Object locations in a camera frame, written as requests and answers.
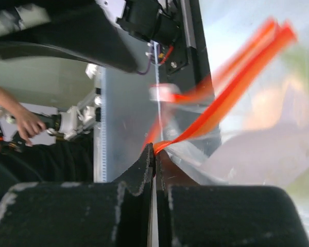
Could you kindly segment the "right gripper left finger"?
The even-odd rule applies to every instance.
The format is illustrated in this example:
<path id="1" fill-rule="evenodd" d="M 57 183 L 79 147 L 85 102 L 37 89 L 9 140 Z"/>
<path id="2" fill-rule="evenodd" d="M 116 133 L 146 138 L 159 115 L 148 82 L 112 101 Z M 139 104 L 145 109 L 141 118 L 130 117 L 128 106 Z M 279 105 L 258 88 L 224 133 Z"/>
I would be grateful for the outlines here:
<path id="1" fill-rule="evenodd" d="M 155 156 L 110 183 L 21 183 L 0 202 L 0 246 L 151 246 Z"/>

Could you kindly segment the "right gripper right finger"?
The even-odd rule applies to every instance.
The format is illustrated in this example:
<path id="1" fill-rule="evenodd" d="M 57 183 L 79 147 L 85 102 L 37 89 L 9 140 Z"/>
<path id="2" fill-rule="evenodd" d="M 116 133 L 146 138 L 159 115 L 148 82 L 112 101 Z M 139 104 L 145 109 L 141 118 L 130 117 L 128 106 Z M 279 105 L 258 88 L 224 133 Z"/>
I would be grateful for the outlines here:
<path id="1" fill-rule="evenodd" d="M 288 194 L 274 186 L 201 185 L 156 156 L 160 246 L 309 246 Z"/>

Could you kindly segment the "clear zip top bag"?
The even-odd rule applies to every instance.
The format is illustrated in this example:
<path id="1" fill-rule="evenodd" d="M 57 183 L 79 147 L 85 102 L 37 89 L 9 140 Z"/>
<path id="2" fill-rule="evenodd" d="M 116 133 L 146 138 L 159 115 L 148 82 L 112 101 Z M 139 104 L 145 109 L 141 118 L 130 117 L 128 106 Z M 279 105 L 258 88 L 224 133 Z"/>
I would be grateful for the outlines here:
<path id="1" fill-rule="evenodd" d="M 243 127 L 251 95 L 260 89 L 257 79 L 275 58 L 297 46 L 309 48 L 309 28 L 295 33 L 289 23 L 269 19 L 195 89 L 179 93 L 173 84 L 153 86 L 151 99 L 162 103 L 163 110 L 145 143 L 154 143 L 155 152 L 166 150 L 201 183 L 309 186 L 309 126 L 286 122 L 260 130 Z M 200 116 L 181 132 L 173 108 L 200 103 L 205 105 L 196 107 Z M 209 140 L 216 126 L 221 145 L 207 156 L 191 140 Z"/>

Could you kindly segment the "operator hand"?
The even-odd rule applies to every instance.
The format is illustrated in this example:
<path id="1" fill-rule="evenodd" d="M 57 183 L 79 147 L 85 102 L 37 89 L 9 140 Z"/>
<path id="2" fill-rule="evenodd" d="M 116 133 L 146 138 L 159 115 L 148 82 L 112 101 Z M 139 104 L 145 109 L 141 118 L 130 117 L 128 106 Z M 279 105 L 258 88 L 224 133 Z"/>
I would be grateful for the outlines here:
<path id="1" fill-rule="evenodd" d="M 15 119 L 20 137 L 27 146 L 32 146 L 31 138 L 46 130 L 46 124 L 24 107 L 16 112 Z"/>

